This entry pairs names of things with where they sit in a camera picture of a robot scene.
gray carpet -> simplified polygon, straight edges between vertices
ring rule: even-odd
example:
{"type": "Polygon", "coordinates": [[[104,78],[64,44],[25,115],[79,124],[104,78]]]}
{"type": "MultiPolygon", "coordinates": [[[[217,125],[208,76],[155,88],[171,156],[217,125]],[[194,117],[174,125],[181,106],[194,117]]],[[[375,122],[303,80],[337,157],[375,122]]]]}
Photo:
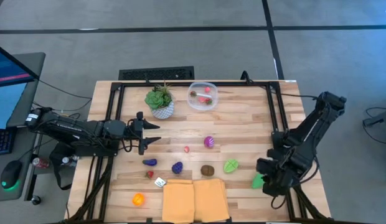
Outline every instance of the gray carpet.
{"type": "MultiPolygon", "coordinates": [[[[268,2],[276,26],[386,24],[383,0],[268,2]]],[[[261,1],[254,0],[4,0],[0,7],[0,29],[265,24],[261,1]]],[[[366,108],[386,106],[386,30],[276,31],[275,35],[285,78],[297,80],[302,94],[328,90],[348,99],[345,115],[318,147],[333,217],[386,223],[386,145],[371,140],[362,129],[366,108]]],[[[92,95],[97,80],[116,80],[119,69],[193,65],[196,79],[236,79],[242,70],[254,79],[276,78],[267,31],[1,34],[0,46],[12,54],[45,52],[41,79],[85,96],[92,95]]],[[[35,100],[60,109],[84,104],[41,84],[35,100]]],[[[314,102],[303,101],[308,114],[314,102]]],[[[88,107],[81,113],[86,118],[88,107]]],[[[369,132],[386,141],[382,125],[369,132]]],[[[65,175],[71,180],[73,174],[65,175]]],[[[39,176],[34,193],[43,198],[39,206],[21,199],[0,202],[0,223],[63,219],[68,191],[57,187],[53,175],[39,176]]]]}

purple egg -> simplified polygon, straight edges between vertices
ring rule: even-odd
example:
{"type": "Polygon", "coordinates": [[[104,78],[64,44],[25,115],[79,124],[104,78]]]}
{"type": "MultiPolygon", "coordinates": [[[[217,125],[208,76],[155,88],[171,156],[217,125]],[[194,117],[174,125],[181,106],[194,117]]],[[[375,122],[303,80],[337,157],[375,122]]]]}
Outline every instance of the purple egg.
{"type": "Polygon", "coordinates": [[[214,144],[215,144],[215,142],[214,142],[213,137],[207,136],[207,137],[204,139],[204,145],[205,145],[206,147],[213,147],[214,144]]]}

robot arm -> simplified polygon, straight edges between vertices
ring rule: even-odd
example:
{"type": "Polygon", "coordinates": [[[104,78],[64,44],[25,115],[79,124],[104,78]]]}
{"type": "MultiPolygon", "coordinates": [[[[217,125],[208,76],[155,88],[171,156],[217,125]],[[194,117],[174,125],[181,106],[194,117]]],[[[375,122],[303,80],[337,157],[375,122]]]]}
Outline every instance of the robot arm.
{"type": "Polygon", "coordinates": [[[143,139],[143,129],[160,128],[143,119],[138,112],[135,119],[125,124],[119,120],[80,121],[61,116],[51,108],[37,108],[31,111],[26,125],[31,131],[46,134],[76,150],[78,156],[114,156],[118,153],[120,141],[138,140],[139,154],[143,155],[148,144],[160,137],[143,139]]]}
{"type": "Polygon", "coordinates": [[[273,149],[268,150],[267,156],[273,160],[257,160],[265,194],[285,195],[291,187],[299,185],[316,158],[316,146],[330,124],[344,114],[345,102],[344,97],[321,93],[315,110],[297,128],[272,134],[273,149]]]}

wooden tabletop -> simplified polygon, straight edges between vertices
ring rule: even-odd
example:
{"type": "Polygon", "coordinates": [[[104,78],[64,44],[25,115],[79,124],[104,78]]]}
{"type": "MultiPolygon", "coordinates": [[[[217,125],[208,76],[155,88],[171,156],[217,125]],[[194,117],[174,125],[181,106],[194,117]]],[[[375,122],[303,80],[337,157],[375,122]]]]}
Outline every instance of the wooden tabletop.
{"type": "MultiPolygon", "coordinates": [[[[89,120],[105,119],[111,82],[96,83],[89,120]]],[[[299,94],[296,82],[280,81],[281,92],[299,94]]],[[[259,87],[220,86],[219,102],[211,111],[198,111],[187,104],[187,87],[171,87],[175,97],[174,114],[165,120],[152,116],[144,98],[150,87],[126,88],[123,100],[121,120],[127,121],[143,111],[144,117],[160,129],[145,130],[144,137],[161,136],[162,139],[149,145],[143,156],[136,149],[132,152],[120,153],[114,158],[111,174],[110,191],[106,207],[105,222],[145,222],[153,218],[161,222],[162,189],[154,184],[157,177],[167,179],[208,179],[200,173],[202,165],[211,165],[215,174],[211,178],[225,181],[229,214],[235,222],[288,221],[286,205],[279,210],[271,208],[272,198],[262,193],[262,189],[251,189],[255,166],[259,157],[266,157],[266,150],[272,148],[270,133],[272,123],[266,91],[259,87]],[[204,147],[206,136],[213,136],[213,149],[204,147]],[[189,146],[190,152],[185,153],[184,147],[189,146]],[[142,164],[143,159],[157,159],[155,167],[142,164]],[[227,159],[236,159],[239,167],[235,172],[226,174],[223,165],[227,159]],[[171,166],[183,162],[181,174],[175,175],[171,166]],[[145,177],[148,170],[154,171],[154,177],[145,177]],[[132,204],[135,193],[141,192],[146,197],[142,207],[132,204]]],[[[112,119],[115,116],[116,101],[113,104],[112,119]]],[[[276,96],[273,95],[275,110],[278,112],[276,96]]],[[[295,128],[305,118],[301,98],[283,96],[289,128],[295,128]]],[[[279,113],[279,127],[282,127],[279,113]]],[[[83,203],[87,187],[91,157],[79,160],[74,175],[73,185],[68,200],[70,215],[73,215],[83,203]]],[[[321,213],[330,216],[321,176],[303,184],[303,190],[321,213]]],[[[283,199],[276,199],[276,204],[283,199]]],[[[96,200],[94,217],[98,217],[100,200],[96,200]]],[[[298,207],[294,203],[296,215],[298,207]]]]}

orange towel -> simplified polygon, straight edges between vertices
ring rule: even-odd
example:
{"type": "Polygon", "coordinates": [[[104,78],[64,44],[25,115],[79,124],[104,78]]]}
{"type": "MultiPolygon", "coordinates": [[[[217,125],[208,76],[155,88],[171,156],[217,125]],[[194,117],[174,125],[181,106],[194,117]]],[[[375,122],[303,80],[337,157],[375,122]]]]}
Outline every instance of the orange towel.
{"type": "Polygon", "coordinates": [[[193,186],[195,221],[216,222],[229,218],[225,183],[222,180],[196,180],[193,186]]]}
{"type": "Polygon", "coordinates": [[[172,223],[194,221],[194,189],[191,180],[168,180],[164,186],[162,220],[172,223]]]}
{"type": "Polygon", "coordinates": [[[222,180],[168,180],[164,186],[164,222],[216,222],[228,218],[225,183],[222,180]]]}

